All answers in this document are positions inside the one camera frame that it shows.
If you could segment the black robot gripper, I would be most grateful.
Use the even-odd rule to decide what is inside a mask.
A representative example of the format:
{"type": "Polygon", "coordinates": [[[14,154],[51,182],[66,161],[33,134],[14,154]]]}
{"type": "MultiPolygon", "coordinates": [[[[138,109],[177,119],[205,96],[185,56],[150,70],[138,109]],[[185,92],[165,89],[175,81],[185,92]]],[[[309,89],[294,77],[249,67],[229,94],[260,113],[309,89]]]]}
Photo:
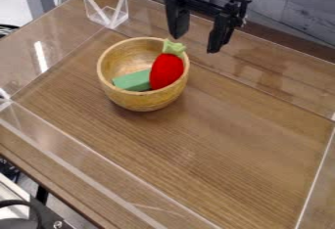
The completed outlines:
{"type": "Polygon", "coordinates": [[[165,0],[170,35],[178,39],[190,28],[190,12],[215,17],[209,38],[209,53],[218,53],[230,43],[235,27],[246,24],[252,0],[165,0]]]}

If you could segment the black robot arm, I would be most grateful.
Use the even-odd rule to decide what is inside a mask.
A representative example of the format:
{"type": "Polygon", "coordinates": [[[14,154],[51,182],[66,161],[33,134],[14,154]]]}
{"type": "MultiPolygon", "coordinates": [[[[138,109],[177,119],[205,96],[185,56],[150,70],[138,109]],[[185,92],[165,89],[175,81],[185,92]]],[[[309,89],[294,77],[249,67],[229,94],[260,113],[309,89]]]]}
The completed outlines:
{"type": "Polygon", "coordinates": [[[218,53],[231,41],[235,29],[246,24],[248,7],[253,0],[165,0],[170,35],[178,39],[190,28],[191,13],[214,20],[207,52],[218,53]]]}

